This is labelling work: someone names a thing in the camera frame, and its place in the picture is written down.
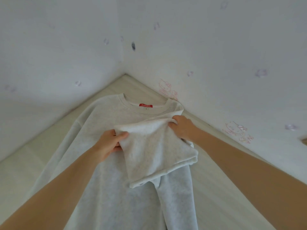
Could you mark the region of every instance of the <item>hand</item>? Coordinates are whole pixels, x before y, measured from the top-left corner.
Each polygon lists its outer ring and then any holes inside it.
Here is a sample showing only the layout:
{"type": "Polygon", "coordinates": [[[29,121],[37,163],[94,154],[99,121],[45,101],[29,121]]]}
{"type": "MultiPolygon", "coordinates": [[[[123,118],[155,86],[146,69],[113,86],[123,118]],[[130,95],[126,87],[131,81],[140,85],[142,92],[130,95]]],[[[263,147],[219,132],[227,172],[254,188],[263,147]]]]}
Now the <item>hand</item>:
{"type": "Polygon", "coordinates": [[[178,124],[169,122],[168,126],[174,131],[174,133],[181,139],[193,142],[194,136],[197,135],[198,128],[192,123],[192,121],[182,115],[175,115],[173,116],[173,119],[176,120],[178,124]]]}
{"type": "Polygon", "coordinates": [[[98,152],[101,157],[101,162],[104,161],[112,152],[121,151],[122,148],[119,145],[119,141],[125,139],[129,135],[128,132],[122,132],[119,135],[115,135],[114,129],[105,131],[97,143],[91,148],[98,152]]]}

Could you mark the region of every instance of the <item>pink hello kitty print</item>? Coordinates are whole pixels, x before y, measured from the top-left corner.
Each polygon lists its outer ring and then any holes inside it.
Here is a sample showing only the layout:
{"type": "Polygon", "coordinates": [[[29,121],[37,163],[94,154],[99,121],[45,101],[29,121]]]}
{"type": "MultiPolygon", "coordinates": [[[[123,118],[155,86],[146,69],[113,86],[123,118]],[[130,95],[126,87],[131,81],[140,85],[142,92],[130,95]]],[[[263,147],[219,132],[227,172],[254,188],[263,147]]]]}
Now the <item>pink hello kitty print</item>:
{"type": "Polygon", "coordinates": [[[252,136],[246,134],[247,128],[236,124],[234,121],[226,123],[226,129],[223,129],[223,131],[229,135],[239,137],[239,140],[243,143],[251,143],[251,140],[254,139],[252,136]]]}
{"type": "Polygon", "coordinates": [[[160,90],[159,92],[163,93],[165,96],[175,99],[178,101],[177,95],[178,93],[174,90],[172,90],[172,85],[168,83],[167,81],[163,81],[162,79],[159,82],[160,90]]]}

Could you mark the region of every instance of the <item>person's left hand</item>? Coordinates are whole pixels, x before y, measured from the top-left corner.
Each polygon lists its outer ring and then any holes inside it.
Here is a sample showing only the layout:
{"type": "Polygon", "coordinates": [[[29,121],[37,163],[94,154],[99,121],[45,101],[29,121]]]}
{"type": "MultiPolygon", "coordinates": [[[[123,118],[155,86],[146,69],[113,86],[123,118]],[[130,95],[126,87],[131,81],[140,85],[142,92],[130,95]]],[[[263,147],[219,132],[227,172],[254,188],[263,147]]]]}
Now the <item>person's left hand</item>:
{"type": "Polygon", "coordinates": [[[125,139],[129,135],[128,132],[122,132],[115,135],[115,130],[105,131],[92,149],[101,156],[101,162],[104,161],[112,152],[122,150],[119,141],[125,139]]]}

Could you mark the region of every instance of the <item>forearm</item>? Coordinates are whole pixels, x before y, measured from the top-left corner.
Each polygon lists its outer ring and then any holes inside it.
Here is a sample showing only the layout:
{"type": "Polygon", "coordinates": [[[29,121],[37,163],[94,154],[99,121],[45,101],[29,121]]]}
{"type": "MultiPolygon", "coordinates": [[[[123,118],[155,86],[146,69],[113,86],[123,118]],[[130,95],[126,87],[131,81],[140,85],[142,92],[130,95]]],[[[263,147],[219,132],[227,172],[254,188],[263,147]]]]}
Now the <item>forearm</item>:
{"type": "Polygon", "coordinates": [[[49,182],[1,226],[4,229],[63,229],[82,196],[99,155],[90,149],[49,182]]]}
{"type": "Polygon", "coordinates": [[[199,128],[191,138],[276,229],[307,229],[307,185],[199,128]]]}

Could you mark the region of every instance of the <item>ribbed neckline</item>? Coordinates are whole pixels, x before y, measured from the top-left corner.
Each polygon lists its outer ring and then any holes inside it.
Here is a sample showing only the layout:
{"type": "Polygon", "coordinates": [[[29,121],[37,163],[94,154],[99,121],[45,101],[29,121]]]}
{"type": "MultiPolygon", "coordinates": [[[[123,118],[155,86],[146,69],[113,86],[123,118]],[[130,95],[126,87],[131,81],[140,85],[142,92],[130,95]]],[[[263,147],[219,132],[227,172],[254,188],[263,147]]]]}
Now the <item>ribbed neckline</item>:
{"type": "Polygon", "coordinates": [[[142,106],[134,106],[132,104],[130,104],[126,98],[125,98],[125,94],[124,93],[121,93],[118,95],[121,102],[127,107],[129,108],[130,110],[132,110],[133,112],[137,112],[137,113],[142,113],[142,114],[161,114],[163,112],[165,112],[171,105],[172,101],[171,99],[168,99],[167,102],[162,106],[162,107],[159,107],[159,108],[145,108],[145,107],[142,107],[142,106]]]}

